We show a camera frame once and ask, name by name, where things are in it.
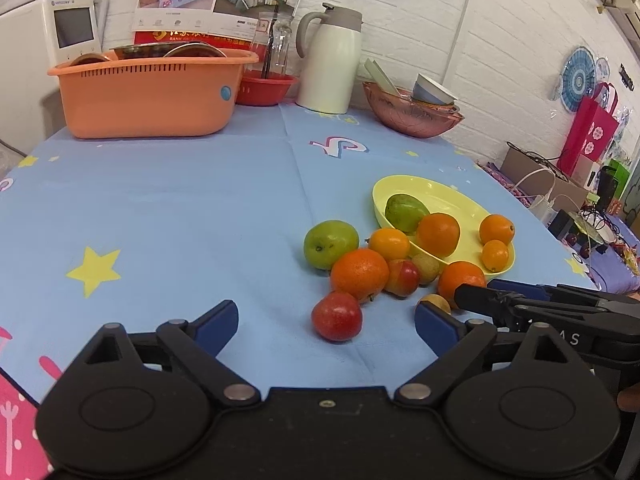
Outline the small orange tangerine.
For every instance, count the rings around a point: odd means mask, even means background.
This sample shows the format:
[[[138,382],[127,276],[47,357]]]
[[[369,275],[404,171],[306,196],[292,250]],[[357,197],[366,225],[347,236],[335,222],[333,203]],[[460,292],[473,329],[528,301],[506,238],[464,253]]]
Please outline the small orange tangerine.
[[[501,240],[488,240],[480,254],[483,266],[491,273],[502,272],[508,265],[509,258],[509,248]]]

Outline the brown kiwi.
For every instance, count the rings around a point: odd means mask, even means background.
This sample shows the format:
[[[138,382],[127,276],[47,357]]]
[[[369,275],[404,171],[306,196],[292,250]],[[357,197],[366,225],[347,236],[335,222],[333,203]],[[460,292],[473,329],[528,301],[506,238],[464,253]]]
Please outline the brown kiwi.
[[[422,287],[432,284],[442,272],[442,264],[429,255],[415,254],[411,257],[411,262],[418,269],[419,285]]]
[[[446,312],[447,314],[451,313],[451,308],[449,302],[442,296],[437,294],[429,294],[421,298],[421,302],[429,302],[435,307],[438,307],[442,312]]]

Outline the small red apple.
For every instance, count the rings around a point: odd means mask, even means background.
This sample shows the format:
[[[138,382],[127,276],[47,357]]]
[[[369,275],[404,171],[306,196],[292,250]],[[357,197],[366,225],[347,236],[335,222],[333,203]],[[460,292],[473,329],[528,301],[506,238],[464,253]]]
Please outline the small red apple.
[[[420,285],[420,273],[409,259],[395,259],[388,263],[390,275],[384,290],[390,294],[406,298],[411,296]]]

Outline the large orange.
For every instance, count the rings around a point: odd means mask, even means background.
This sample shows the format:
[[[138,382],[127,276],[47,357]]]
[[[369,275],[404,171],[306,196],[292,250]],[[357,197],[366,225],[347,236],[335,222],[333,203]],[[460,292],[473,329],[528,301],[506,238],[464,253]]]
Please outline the large orange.
[[[416,244],[438,258],[454,253],[460,240],[460,226],[450,214],[427,214],[416,229]]]

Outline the yellow tangerine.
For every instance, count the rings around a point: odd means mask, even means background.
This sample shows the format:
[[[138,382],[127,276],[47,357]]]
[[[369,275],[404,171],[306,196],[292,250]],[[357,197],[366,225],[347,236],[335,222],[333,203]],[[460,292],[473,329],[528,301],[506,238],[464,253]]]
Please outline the yellow tangerine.
[[[367,239],[368,247],[385,260],[405,259],[410,254],[409,237],[401,230],[383,228],[374,231]]]

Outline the red apple front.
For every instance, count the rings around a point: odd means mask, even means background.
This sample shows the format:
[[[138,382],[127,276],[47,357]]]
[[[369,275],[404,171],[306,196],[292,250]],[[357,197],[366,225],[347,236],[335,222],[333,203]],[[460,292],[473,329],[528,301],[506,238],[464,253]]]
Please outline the red apple front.
[[[311,324],[326,340],[351,340],[360,333],[362,327],[360,304],[348,292],[330,292],[312,309]]]

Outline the green mango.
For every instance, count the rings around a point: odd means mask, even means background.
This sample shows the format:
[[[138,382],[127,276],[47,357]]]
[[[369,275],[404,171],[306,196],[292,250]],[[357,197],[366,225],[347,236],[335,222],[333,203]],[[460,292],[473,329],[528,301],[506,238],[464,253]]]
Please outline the green mango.
[[[385,218],[405,234],[416,232],[421,220],[430,214],[424,203],[408,194],[394,194],[386,202]]]

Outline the cardboard box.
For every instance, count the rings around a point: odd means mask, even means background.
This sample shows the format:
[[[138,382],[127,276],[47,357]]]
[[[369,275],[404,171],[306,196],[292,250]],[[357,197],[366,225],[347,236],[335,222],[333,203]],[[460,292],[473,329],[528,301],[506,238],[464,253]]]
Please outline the cardboard box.
[[[538,195],[549,194],[556,210],[576,211],[587,199],[588,191],[570,180],[553,162],[512,145],[506,150],[500,172],[531,202]]]

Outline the yellow plastic plate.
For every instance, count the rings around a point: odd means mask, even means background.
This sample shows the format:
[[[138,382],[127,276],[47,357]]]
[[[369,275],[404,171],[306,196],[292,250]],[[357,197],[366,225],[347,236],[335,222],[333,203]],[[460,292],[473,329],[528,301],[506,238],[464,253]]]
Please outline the yellow plastic plate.
[[[414,197],[431,212],[442,212],[454,217],[460,226],[460,238],[456,250],[448,257],[440,258],[426,252],[416,244],[416,236],[409,235],[411,244],[410,255],[424,254],[439,261],[443,266],[455,261],[469,261],[479,266],[488,278],[499,276],[510,271],[515,262],[515,247],[508,245],[509,259],[502,270],[491,272],[484,267],[480,255],[483,244],[480,242],[480,222],[489,214],[480,204],[475,203],[468,196],[460,193],[453,185],[444,185],[431,179],[393,174],[384,177],[373,185],[372,203],[374,214],[381,228],[391,228],[385,208],[387,201],[396,194],[406,194]]]

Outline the blue patterned tablecloth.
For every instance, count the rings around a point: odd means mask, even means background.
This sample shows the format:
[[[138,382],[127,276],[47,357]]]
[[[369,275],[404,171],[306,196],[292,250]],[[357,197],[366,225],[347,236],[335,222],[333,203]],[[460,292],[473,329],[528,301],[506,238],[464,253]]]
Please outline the blue patterned tablecloth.
[[[150,332],[230,299],[240,326],[220,359],[262,390],[395,388],[422,370],[433,353],[414,330],[413,299],[377,296],[346,344],[310,324],[330,283],[306,263],[306,233],[342,220],[369,237],[373,185],[393,174],[440,182],[511,220],[511,280],[589,285],[472,159],[363,112],[241,106],[202,138],[81,141],[60,131],[40,144],[1,185],[2,477],[47,474],[34,405],[108,322]]]

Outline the green apple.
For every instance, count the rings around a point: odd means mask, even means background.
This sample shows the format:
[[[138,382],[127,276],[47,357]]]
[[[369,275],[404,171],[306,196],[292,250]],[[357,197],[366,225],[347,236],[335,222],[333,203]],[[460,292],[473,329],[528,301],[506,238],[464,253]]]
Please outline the green apple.
[[[311,266],[329,271],[341,256],[358,247],[359,235],[353,226],[342,220],[326,220],[307,232],[303,252]]]

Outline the white blue ceramic bowl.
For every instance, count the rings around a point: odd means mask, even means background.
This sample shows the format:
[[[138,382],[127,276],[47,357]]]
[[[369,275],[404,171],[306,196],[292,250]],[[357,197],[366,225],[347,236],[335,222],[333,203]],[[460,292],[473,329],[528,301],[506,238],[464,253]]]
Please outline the white blue ceramic bowl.
[[[435,105],[452,105],[457,97],[432,78],[416,76],[411,96],[413,99]]]

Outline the red plastic basket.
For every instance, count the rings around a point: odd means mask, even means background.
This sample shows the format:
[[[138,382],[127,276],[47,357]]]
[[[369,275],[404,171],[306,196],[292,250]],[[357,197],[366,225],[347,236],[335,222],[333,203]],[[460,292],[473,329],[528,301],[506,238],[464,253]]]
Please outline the red plastic basket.
[[[243,74],[235,103],[246,106],[273,106],[282,102],[297,78],[270,74],[262,78],[257,70]]]

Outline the white thermos jug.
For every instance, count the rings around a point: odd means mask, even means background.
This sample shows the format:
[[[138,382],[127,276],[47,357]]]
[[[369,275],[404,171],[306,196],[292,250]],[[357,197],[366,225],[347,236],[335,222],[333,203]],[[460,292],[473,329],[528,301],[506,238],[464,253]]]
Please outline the white thermos jug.
[[[361,55],[362,14],[324,2],[323,12],[300,20],[296,51],[303,60],[297,105],[314,112],[341,115],[352,99]]]

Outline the glass cup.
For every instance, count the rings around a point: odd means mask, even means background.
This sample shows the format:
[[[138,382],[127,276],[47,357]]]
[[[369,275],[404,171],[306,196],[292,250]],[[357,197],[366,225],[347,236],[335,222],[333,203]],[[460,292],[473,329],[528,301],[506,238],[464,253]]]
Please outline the glass cup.
[[[292,39],[292,16],[275,6],[259,14],[250,50],[258,55],[254,72],[262,79],[286,73],[288,50]]]

